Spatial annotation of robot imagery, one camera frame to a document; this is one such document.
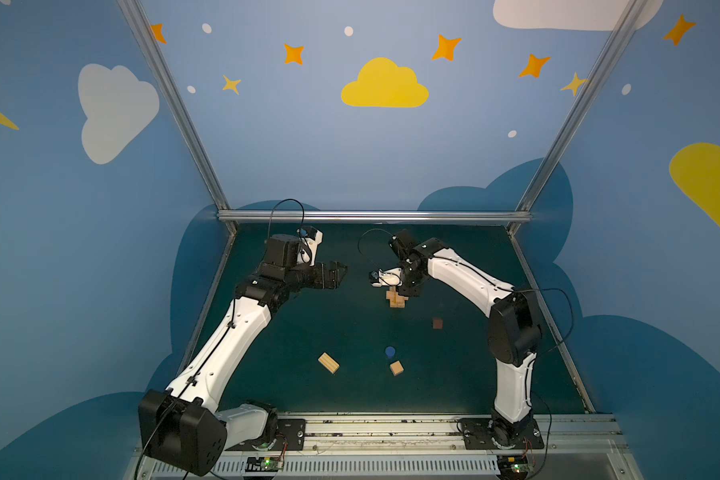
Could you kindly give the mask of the wide wood block front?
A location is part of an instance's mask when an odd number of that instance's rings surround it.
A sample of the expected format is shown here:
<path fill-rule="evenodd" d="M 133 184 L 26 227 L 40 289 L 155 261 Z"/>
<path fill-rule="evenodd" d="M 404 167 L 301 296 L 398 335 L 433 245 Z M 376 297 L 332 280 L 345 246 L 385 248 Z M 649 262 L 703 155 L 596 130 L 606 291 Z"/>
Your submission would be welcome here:
<path fill-rule="evenodd" d="M 326 352 L 318 357 L 318 362 L 331 374 L 335 374 L 340 368 L 340 364 Z"/>

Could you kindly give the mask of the small wood cube front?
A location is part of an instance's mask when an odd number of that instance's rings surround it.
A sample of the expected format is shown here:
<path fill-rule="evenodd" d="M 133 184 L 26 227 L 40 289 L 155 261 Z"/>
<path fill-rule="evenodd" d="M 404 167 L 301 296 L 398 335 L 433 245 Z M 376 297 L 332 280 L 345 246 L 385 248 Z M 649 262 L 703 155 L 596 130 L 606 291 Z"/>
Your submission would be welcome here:
<path fill-rule="evenodd" d="M 394 376 L 397 376 L 404 371 L 404 367 L 400 361 L 395 361 L 390 365 L 390 370 Z"/>

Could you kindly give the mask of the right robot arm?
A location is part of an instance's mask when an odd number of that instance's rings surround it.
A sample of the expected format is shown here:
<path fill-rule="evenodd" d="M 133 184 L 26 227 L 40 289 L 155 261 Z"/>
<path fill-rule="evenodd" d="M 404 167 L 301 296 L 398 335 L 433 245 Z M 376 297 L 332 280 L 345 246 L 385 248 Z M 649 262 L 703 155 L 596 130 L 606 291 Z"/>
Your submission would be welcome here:
<path fill-rule="evenodd" d="M 543 337 L 537 294 L 480 270 L 437 238 L 417 241 L 409 231 L 391 236 L 399 263 L 369 277 L 375 287 L 417 296 L 429 279 L 438 280 L 472 302 L 488 319 L 487 343 L 496 360 L 496 396 L 491 438 L 503 449 L 528 439 L 537 427 L 531 401 L 532 374 Z"/>

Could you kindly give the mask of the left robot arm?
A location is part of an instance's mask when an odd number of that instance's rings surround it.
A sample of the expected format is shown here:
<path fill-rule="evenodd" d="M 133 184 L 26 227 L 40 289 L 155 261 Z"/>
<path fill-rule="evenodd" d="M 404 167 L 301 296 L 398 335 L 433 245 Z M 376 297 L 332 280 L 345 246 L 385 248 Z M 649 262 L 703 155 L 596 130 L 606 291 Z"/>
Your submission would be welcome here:
<path fill-rule="evenodd" d="M 138 405 L 142 457 L 204 476 L 228 448 L 275 442 L 275 408 L 249 401 L 222 411 L 221 398 L 244 355 L 290 296 L 303 289 L 339 287 L 347 266 L 336 261 L 268 267 L 240 282 L 215 332 L 163 391 L 149 390 Z"/>

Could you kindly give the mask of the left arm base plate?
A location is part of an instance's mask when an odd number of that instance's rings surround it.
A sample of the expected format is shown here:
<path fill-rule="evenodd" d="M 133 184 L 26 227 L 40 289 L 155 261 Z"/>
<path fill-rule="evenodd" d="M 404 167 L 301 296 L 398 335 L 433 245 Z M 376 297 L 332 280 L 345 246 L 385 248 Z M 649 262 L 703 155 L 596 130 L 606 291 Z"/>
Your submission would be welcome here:
<path fill-rule="evenodd" d="M 259 440 L 246 440 L 226 447 L 226 451 L 281 451 L 287 443 L 286 452 L 302 451 L 306 439 L 306 420 L 304 418 L 280 418 L 275 438 L 264 443 Z"/>

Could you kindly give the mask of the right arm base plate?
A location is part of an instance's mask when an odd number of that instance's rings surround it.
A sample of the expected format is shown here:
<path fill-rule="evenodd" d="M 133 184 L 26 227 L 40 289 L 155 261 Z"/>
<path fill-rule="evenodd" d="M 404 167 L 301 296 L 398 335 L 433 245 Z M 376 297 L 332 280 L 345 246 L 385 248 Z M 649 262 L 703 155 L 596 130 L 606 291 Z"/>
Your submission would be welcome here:
<path fill-rule="evenodd" d="M 457 430 L 467 450 L 544 449 L 541 430 L 532 416 L 516 423 L 501 418 L 461 418 Z"/>

